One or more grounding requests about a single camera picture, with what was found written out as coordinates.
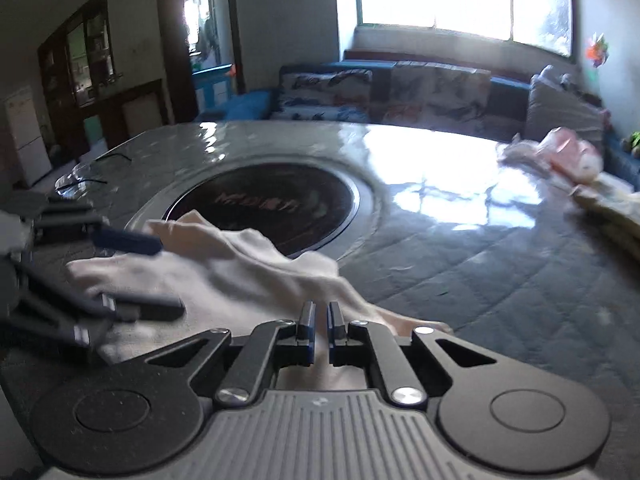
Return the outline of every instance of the patterned cushion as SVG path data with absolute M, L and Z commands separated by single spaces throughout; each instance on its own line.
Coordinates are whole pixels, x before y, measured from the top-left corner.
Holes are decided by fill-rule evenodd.
M 371 70 L 284 74 L 280 107 L 350 105 L 366 111 L 369 109 L 372 78 Z
M 286 121 L 341 121 L 345 123 L 368 123 L 369 116 L 353 106 L 287 106 L 274 112 L 272 120 Z
M 385 124 L 442 129 L 438 123 L 479 120 L 484 114 L 491 73 L 421 62 L 398 62 L 391 73 Z

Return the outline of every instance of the white wall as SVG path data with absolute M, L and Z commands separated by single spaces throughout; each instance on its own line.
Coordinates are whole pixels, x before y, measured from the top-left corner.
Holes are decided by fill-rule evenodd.
M 37 49 L 87 1 L 0 0 L 0 101 L 23 86 L 31 86 L 38 120 L 49 128 Z M 115 67 L 124 74 L 109 92 L 165 79 L 156 0 L 108 0 L 108 5 Z M 166 93 L 165 99 L 171 116 Z M 5 123 L 0 120 L 0 148 L 8 135 Z
M 640 0 L 578 0 L 580 62 L 585 85 L 599 94 L 612 113 L 620 136 L 640 130 Z M 598 79 L 589 78 L 591 61 L 584 57 L 587 39 L 604 33 L 609 60 L 598 69 Z
M 568 59 L 538 48 L 428 28 L 358 27 L 353 47 L 477 63 L 527 76 L 538 74 L 545 66 L 553 64 L 564 72 L 578 75 L 577 67 Z
M 344 51 L 353 45 L 353 35 L 358 25 L 358 10 L 356 0 L 336 0 L 338 10 L 338 41 L 340 59 Z
M 229 18 L 229 0 L 213 0 L 216 23 L 218 24 L 218 41 L 220 43 L 220 63 L 234 62 L 234 48 L 231 39 L 231 20 Z
M 249 90 L 276 86 L 283 64 L 339 59 L 336 0 L 238 0 Z

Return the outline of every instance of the window frame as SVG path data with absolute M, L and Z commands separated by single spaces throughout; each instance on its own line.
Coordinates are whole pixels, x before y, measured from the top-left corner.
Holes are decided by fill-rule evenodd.
M 521 43 L 519 41 L 515 41 L 513 39 L 513 25 L 514 25 L 514 12 L 513 12 L 513 7 L 514 7 L 514 0 L 511 0 L 511 25 L 510 25 L 510 36 L 508 40 L 499 40 L 496 38 L 488 38 L 486 36 L 480 36 L 479 34 L 473 34 L 471 32 L 461 32 L 459 30 L 449 30 L 447 28 L 439 28 L 437 27 L 437 17 L 436 17 L 436 22 L 433 25 L 433 27 L 420 27 L 417 25 L 393 25 L 393 24 L 389 24 L 389 23 L 365 23 L 362 19 L 362 0 L 356 0 L 356 13 L 357 13 L 357 17 L 358 17 L 358 27 L 367 27 L 367 28 L 386 28 L 386 29 L 401 29 L 401 30 L 430 30 L 433 32 L 436 32 L 438 34 L 453 34 L 456 36 L 463 36 L 463 37 L 468 37 L 468 38 L 476 38 L 476 39 L 480 39 L 480 40 L 485 40 L 485 41 L 499 41 L 501 43 L 507 43 L 507 44 L 512 44 L 512 45 L 518 45 L 521 46 L 523 48 L 535 48 L 536 50 L 541 50 L 542 52 L 545 52 L 546 54 L 549 54 L 551 56 L 555 56 L 565 62 L 570 62 L 575 64 L 576 60 L 577 60 L 577 55 L 576 53 L 579 50 L 579 43 L 578 43 L 578 34 L 576 31 L 576 23 L 577 23 L 577 1 L 576 0 L 571 0 L 571 5 L 570 5 L 570 12 L 571 12 L 571 51 L 569 52 L 568 56 L 564 56 L 563 54 L 559 54 L 558 52 L 555 52 L 553 50 L 548 50 L 542 46 L 537 46 L 537 45 L 532 45 L 529 43 Z

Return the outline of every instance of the toy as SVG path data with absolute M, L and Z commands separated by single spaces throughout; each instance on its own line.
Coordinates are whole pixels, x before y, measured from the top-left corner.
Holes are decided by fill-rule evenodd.
M 587 59 L 593 62 L 593 67 L 598 68 L 604 65 L 609 59 L 609 44 L 604 39 L 604 34 L 596 37 L 596 34 L 590 39 L 590 44 L 586 51 Z
M 620 140 L 620 147 L 633 157 L 640 158 L 640 132 L 633 132 L 626 139 Z

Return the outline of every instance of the white cloth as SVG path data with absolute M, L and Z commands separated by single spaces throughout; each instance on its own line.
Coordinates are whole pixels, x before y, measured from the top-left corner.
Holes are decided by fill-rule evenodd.
M 221 231 L 196 211 L 179 221 L 149 221 L 146 231 L 162 240 L 156 256 L 121 254 L 76 260 L 67 268 L 89 295 L 99 292 L 149 292 L 181 298 L 185 316 L 171 324 L 120 324 L 103 346 L 116 361 L 161 348 L 209 328 L 224 327 L 247 335 L 258 324 L 297 319 L 305 301 L 318 306 L 316 364 L 312 370 L 283 370 L 279 386 L 314 390 L 364 386 L 356 368 L 332 368 L 326 342 L 326 305 L 338 301 L 348 322 L 366 319 L 386 324 L 398 335 L 430 325 L 450 332 L 444 323 L 399 316 L 367 303 L 347 280 L 337 262 L 309 251 L 295 260 L 280 254 L 258 231 Z

